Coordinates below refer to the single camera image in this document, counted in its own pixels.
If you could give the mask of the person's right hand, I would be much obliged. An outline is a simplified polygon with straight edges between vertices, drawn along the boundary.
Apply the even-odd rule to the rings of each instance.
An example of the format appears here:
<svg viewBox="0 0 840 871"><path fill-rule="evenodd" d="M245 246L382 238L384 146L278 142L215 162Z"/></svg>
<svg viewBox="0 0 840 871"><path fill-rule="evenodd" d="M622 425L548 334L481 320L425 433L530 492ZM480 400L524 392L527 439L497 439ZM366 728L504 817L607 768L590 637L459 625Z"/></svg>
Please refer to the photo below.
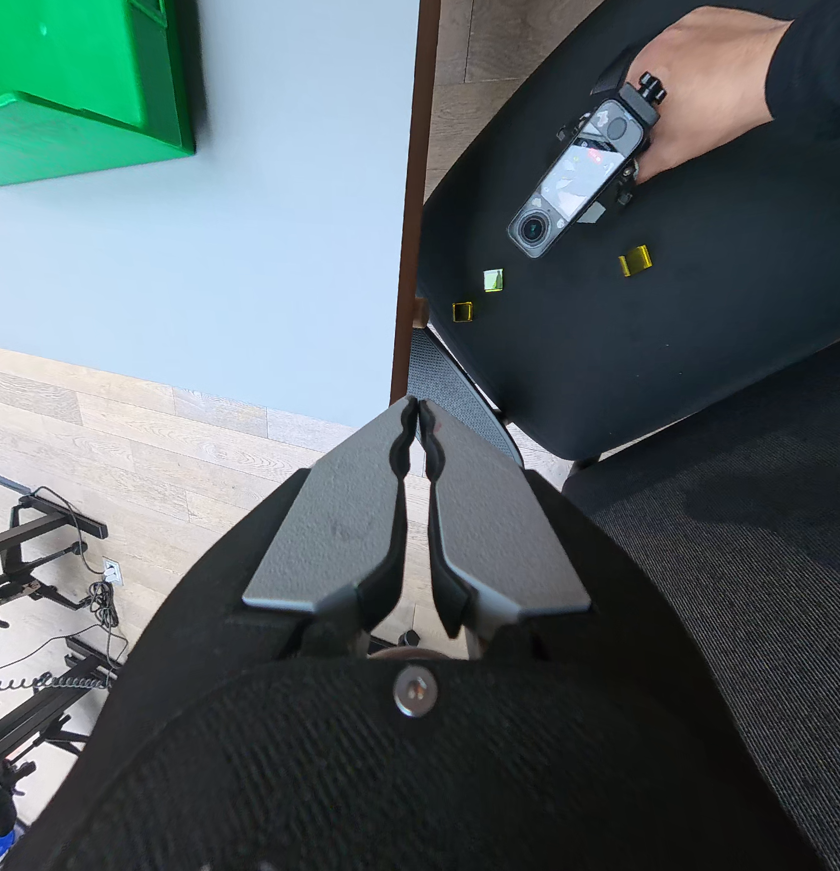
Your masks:
<svg viewBox="0 0 840 871"><path fill-rule="evenodd" d="M635 88L649 72L666 90L638 183L769 123L767 71L791 21L703 6L664 29L632 60Z"/></svg>

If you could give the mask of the grey desk with brown edge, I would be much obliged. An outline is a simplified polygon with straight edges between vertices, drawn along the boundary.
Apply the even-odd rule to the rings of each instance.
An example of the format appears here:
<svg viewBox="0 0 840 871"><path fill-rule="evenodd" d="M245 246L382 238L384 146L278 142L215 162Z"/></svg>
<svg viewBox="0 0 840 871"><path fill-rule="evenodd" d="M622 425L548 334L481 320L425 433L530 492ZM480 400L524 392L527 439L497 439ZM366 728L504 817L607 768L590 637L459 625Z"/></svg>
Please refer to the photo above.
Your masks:
<svg viewBox="0 0 840 871"><path fill-rule="evenodd" d="M432 2L176 2L196 154L0 189L0 348L361 427L407 358Z"/></svg>

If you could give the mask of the black metal bar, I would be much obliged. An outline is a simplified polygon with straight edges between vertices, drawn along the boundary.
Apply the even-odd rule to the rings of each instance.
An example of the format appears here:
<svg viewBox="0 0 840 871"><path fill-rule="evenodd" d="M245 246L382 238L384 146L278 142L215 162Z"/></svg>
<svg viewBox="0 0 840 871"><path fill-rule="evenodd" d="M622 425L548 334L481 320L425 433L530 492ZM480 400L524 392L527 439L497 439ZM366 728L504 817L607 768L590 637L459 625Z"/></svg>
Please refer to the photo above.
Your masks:
<svg viewBox="0 0 840 871"><path fill-rule="evenodd" d="M103 522L82 514L78 509L71 507L66 501L57 497L46 498L42 495L22 495L18 501L20 509L33 509L52 523L51 528L69 526L76 528L83 534L93 536L99 540L105 540L109 536L109 529Z"/></svg>

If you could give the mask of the green box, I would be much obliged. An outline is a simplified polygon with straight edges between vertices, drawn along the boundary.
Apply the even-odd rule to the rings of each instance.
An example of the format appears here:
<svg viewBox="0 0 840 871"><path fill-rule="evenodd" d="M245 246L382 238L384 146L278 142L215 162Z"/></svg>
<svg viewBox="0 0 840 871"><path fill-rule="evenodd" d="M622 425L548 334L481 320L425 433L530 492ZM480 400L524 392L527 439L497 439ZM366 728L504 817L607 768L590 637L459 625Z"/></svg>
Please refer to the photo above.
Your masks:
<svg viewBox="0 0 840 871"><path fill-rule="evenodd" d="M0 187L195 153L175 5L0 1Z"/></svg>

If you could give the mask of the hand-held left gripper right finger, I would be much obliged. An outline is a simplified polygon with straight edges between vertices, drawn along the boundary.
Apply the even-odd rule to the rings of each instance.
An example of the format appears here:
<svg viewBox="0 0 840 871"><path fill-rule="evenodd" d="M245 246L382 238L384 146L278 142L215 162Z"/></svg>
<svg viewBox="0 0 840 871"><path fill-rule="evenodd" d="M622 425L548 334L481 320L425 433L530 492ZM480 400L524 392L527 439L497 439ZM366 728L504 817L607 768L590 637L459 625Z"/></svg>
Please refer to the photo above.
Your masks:
<svg viewBox="0 0 840 871"><path fill-rule="evenodd" d="M522 468L434 401L419 402L430 480L430 575L449 637L492 638L590 596Z"/></svg>

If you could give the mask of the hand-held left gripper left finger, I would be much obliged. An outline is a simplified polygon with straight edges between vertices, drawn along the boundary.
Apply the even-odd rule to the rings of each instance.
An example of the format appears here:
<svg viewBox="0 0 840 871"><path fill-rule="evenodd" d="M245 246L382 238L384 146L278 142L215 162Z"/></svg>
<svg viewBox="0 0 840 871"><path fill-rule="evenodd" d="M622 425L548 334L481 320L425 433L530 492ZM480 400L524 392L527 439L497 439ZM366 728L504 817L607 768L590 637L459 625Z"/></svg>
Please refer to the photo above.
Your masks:
<svg viewBox="0 0 840 871"><path fill-rule="evenodd" d="M406 396L315 463L244 604L346 631L372 631L391 614L402 594L417 415L417 399Z"/></svg>

